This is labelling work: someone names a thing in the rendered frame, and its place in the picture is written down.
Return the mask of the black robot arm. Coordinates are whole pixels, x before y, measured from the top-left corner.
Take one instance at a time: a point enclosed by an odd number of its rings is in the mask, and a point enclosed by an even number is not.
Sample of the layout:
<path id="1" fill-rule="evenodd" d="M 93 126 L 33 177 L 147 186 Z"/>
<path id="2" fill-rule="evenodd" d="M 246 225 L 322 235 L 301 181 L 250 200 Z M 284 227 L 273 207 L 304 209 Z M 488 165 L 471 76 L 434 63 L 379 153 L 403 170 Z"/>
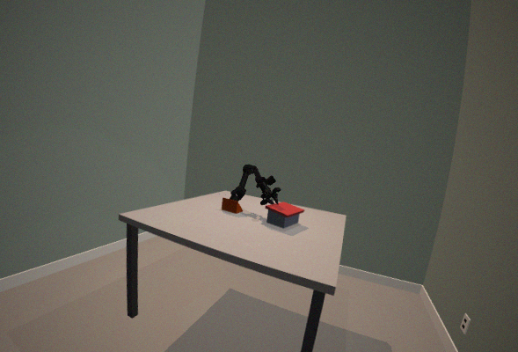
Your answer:
<path id="1" fill-rule="evenodd" d="M 245 184 L 250 174 L 255 174 L 255 181 L 258 183 L 256 187 L 260 187 L 263 190 L 265 187 L 271 186 L 276 180 L 271 175 L 269 178 L 261 177 L 259 174 L 259 170 L 255 165 L 244 165 L 243 167 L 243 176 L 239 183 L 239 186 L 236 187 L 233 191 L 230 192 L 231 197 L 230 200 L 240 201 L 245 195 Z M 267 189 L 264 190 L 264 193 L 260 196 L 263 200 L 267 198 L 268 194 L 271 192 Z"/>

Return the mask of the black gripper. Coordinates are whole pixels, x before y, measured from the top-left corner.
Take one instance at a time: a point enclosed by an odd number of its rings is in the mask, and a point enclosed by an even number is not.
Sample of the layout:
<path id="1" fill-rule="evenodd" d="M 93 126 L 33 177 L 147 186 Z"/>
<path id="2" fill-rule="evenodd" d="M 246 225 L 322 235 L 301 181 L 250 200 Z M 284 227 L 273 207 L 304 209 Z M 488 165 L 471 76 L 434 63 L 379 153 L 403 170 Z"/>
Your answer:
<path id="1" fill-rule="evenodd" d="M 266 205 L 267 203 L 270 203 L 270 204 L 274 204 L 273 200 L 270 200 L 270 198 L 272 197 L 274 199 L 274 201 L 277 203 L 277 205 L 279 204 L 278 203 L 278 194 L 276 194 L 276 192 L 280 192 L 281 189 L 279 187 L 275 187 L 272 191 L 270 190 L 271 188 L 270 187 L 265 187 L 263 190 L 262 190 L 262 194 L 264 193 L 264 190 L 267 189 L 271 192 L 271 194 L 268 194 L 267 198 L 262 200 L 260 202 L 261 206 L 262 205 Z"/>

